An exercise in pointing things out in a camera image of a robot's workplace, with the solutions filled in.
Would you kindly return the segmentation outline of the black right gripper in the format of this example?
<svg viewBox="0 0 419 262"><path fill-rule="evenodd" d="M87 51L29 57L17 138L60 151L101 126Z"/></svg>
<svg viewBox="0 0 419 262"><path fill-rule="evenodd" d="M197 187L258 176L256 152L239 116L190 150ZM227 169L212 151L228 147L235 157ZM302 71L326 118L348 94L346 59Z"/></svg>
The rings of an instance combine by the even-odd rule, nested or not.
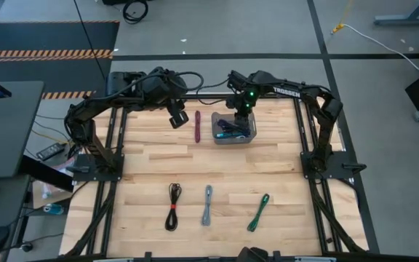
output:
<svg viewBox="0 0 419 262"><path fill-rule="evenodd" d="M252 108L255 106L254 98L229 97L227 99L227 108L234 109L234 129L242 132L242 124L246 133L251 133L250 118Z"/></svg>

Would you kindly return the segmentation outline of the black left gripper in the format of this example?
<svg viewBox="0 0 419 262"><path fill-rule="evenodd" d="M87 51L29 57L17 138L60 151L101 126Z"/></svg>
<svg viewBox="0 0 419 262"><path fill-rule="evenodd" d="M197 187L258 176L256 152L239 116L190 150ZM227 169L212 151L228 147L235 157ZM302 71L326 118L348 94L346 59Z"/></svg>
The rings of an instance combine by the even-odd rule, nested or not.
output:
<svg viewBox="0 0 419 262"><path fill-rule="evenodd" d="M182 110L183 103L179 99L187 92L187 84L177 72L156 67L142 82L144 109L166 108L169 112Z"/></svg>

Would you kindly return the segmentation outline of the translucent grey plastic bin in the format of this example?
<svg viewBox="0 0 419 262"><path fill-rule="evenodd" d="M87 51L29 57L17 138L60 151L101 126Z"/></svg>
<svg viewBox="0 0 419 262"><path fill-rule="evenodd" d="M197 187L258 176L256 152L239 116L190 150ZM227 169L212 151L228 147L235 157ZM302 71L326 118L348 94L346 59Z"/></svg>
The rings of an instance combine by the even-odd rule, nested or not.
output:
<svg viewBox="0 0 419 262"><path fill-rule="evenodd" d="M251 133L246 133L242 124L242 132L234 129L234 114L212 114L212 136L214 142L218 145L232 145L250 143L257 135L256 121L254 114L251 113L250 129Z"/></svg>

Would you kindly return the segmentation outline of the black orange-striped floor mat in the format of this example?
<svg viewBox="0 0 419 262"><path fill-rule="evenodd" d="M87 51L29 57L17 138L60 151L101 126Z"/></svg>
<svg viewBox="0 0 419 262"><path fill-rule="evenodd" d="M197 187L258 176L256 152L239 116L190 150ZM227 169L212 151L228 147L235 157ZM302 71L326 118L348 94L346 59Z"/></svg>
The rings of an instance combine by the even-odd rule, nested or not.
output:
<svg viewBox="0 0 419 262"><path fill-rule="evenodd" d="M82 98L103 91L112 59L0 59L0 82L42 81L43 99Z"/></svg>
<svg viewBox="0 0 419 262"><path fill-rule="evenodd" d="M111 58L118 20L0 23L0 58Z"/></svg>

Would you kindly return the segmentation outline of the black remote control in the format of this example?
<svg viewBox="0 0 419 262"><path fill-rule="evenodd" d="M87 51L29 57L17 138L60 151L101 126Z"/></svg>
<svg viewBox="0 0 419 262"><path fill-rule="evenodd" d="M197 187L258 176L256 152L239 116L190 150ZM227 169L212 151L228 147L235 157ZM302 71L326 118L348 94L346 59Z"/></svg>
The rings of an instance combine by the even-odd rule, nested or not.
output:
<svg viewBox="0 0 419 262"><path fill-rule="evenodd" d="M41 161L46 161L48 159L51 159L54 156L57 156L58 154L61 154L64 152L66 147L66 143L54 143L51 146L39 151L36 153L36 156Z"/></svg>

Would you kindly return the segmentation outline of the brown cardboard box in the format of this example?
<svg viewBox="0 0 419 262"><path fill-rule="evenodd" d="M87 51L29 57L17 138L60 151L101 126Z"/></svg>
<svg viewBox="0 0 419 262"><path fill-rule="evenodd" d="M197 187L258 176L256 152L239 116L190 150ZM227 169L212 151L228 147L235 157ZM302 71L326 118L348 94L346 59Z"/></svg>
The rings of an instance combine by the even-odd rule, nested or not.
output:
<svg viewBox="0 0 419 262"><path fill-rule="evenodd" d="M62 164L52 166L52 168L68 175L69 177L72 177L73 174L70 171L67 171L66 167L72 166L74 162L74 158L70 158ZM56 203L71 196L70 192L39 180L34 180L31 185L33 208L39 208L48 204Z"/></svg>

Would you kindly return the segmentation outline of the black desk top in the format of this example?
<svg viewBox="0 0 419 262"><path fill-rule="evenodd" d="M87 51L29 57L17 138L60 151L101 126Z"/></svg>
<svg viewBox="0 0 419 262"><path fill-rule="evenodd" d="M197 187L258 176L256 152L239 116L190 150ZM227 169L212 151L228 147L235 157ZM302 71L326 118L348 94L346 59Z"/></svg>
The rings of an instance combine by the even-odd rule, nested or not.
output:
<svg viewBox="0 0 419 262"><path fill-rule="evenodd" d="M14 247L17 224L25 202L30 179L26 175L0 178L0 226L9 227L9 236L2 249L0 258L6 260L8 252Z"/></svg>
<svg viewBox="0 0 419 262"><path fill-rule="evenodd" d="M0 98L0 178L15 176L41 101L45 83L4 82L10 98Z"/></svg>

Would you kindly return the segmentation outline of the blue water bottle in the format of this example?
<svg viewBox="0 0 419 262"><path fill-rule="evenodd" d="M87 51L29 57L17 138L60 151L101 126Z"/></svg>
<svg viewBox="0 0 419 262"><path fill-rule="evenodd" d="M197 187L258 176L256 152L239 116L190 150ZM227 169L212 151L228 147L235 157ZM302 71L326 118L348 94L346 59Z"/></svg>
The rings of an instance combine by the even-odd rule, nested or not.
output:
<svg viewBox="0 0 419 262"><path fill-rule="evenodd" d="M43 211L50 215L63 215L65 212L65 208L62 205L50 203L43 206Z"/></svg>

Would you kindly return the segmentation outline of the grey metal table leg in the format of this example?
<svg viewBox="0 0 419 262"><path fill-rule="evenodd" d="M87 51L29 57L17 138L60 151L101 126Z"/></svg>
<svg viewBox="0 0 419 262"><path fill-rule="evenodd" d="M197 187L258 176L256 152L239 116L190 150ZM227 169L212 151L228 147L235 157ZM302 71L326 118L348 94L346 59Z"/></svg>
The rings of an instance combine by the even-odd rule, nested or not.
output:
<svg viewBox="0 0 419 262"><path fill-rule="evenodd" d="M375 16L375 25L419 25L419 4L406 15Z"/></svg>

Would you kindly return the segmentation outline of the black aluminium table frame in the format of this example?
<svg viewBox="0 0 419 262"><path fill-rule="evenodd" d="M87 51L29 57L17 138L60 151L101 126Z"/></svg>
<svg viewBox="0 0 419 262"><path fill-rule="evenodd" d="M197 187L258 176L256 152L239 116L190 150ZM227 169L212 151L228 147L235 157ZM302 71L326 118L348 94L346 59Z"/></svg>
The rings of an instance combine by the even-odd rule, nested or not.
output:
<svg viewBox="0 0 419 262"><path fill-rule="evenodd" d="M286 98L261 99L258 134L248 144L220 146L211 115L227 112L221 95L186 103L190 117L171 128L166 111L134 112L116 125L112 142L124 143L124 174L113 211L96 233L93 252L109 258L228 257L243 247L283 255L318 255L345 245L328 223L318 234L311 182L300 152L312 144L303 105Z"/></svg>

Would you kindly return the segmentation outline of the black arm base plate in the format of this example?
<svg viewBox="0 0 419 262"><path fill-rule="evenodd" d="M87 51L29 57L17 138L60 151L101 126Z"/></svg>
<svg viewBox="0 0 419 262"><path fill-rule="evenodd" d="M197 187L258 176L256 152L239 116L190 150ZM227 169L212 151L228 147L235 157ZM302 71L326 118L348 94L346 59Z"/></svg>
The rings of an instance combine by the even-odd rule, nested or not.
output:
<svg viewBox="0 0 419 262"><path fill-rule="evenodd" d="M109 167L91 154L79 154L72 166L66 169L75 181L119 181L123 175L124 155L113 155L114 166Z"/></svg>
<svg viewBox="0 0 419 262"><path fill-rule="evenodd" d="M346 179L366 169L365 164L352 162L345 151L319 153L307 151L300 153L300 160L305 179Z"/></svg>

